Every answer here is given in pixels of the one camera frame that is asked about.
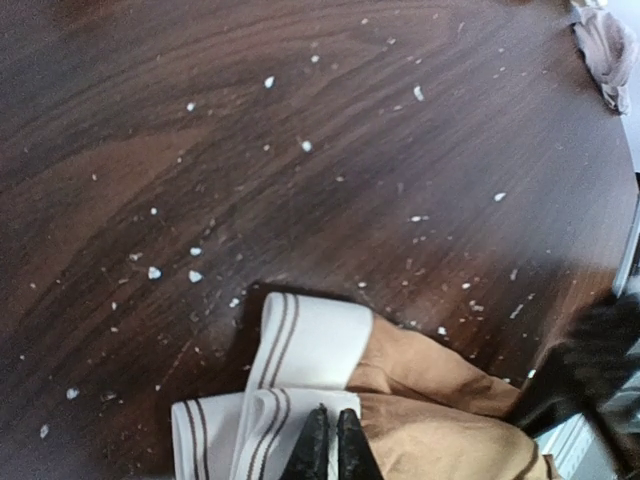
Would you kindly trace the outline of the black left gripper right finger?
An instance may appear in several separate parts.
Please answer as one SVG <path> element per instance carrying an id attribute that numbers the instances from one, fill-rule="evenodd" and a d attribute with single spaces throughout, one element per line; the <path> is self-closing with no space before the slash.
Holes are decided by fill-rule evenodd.
<path id="1" fill-rule="evenodd" d="M 337 436 L 339 480 L 383 479 L 360 420 L 353 409 L 340 412 Z"/>

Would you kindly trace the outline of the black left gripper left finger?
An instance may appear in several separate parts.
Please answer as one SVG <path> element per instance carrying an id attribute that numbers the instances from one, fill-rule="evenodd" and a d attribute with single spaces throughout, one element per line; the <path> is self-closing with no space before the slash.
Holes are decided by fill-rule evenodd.
<path id="1" fill-rule="evenodd" d="M 282 473 L 282 480 L 327 480 L 329 420 L 323 404 L 307 416 Z"/>

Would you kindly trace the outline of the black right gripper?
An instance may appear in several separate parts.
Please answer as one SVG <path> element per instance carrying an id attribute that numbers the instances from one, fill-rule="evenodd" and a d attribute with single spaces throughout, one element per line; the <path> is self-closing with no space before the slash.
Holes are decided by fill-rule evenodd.
<path id="1" fill-rule="evenodd" d="M 512 408 L 531 436 L 581 414 L 617 473 L 639 471 L 639 296 L 609 295 L 580 311 Z"/>

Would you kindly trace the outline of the tan brown boxer underwear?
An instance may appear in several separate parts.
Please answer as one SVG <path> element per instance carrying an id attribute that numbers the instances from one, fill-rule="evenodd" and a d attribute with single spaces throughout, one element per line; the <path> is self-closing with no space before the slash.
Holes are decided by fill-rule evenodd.
<path id="1" fill-rule="evenodd" d="M 554 479 L 519 391 L 353 303 L 272 292 L 243 391 L 174 404 L 179 479 L 278 479 L 311 411 L 353 410 L 386 479 Z"/>

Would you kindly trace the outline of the pink beige underwear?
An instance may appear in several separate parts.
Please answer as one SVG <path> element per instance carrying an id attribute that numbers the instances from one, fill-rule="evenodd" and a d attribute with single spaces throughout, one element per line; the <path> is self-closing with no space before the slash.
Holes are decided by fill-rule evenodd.
<path id="1" fill-rule="evenodd" d="M 629 115 L 629 80 L 639 58 L 636 34 L 600 1 L 571 1 L 571 6 L 577 15 L 572 25 L 577 47 L 606 105 Z"/>

